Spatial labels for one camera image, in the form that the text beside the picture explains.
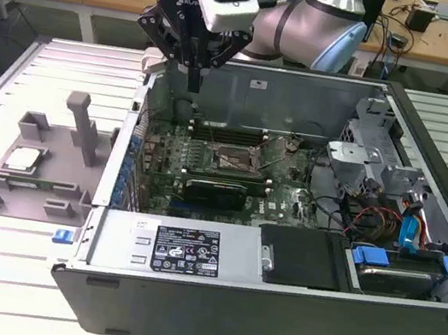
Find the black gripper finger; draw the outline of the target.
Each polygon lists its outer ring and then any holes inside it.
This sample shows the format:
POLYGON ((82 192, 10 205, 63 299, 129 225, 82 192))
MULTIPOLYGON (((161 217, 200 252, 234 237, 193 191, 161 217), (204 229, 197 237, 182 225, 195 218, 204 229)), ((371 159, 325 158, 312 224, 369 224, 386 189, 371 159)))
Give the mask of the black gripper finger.
POLYGON ((220 68, 244 49, 251 40, 251 32, 234 30, 220 33, 203 32, 192 88, 193 92, 199 92, 203 71, 220 68))
POLYGON ((174 9, 170 16, 158 4, 144 10, 138 24, 149 39, 165 55, 167 60, 176 61, 186 71, 187 90, 193 91, 196 68, 196 45, 187 9, 174 9))

